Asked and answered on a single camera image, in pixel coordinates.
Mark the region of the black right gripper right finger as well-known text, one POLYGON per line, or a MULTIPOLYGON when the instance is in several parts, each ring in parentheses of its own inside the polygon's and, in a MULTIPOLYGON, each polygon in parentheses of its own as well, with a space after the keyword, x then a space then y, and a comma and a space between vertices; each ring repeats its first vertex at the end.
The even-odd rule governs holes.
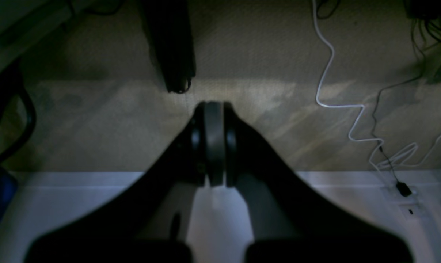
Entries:
POLYGON ((299 178, 224 103, 226 183, 244 198, 254 242, 246 263, 412 263, 400 237, 352 215, 299 178))

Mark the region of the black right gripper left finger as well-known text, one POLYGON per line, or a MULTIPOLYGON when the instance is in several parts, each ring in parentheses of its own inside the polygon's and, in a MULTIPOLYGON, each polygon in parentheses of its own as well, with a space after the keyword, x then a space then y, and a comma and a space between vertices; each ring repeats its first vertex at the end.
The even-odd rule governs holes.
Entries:
POLYGON ((182 216, 170 217, 168 236, 137 235, 155 216, 176 183, 198 187, 206 103, 195 107, 186 127, 160 158, 123 193, 74 222, 37 238, 27 263, 192 263, 191 249, 177 240, 182 216))

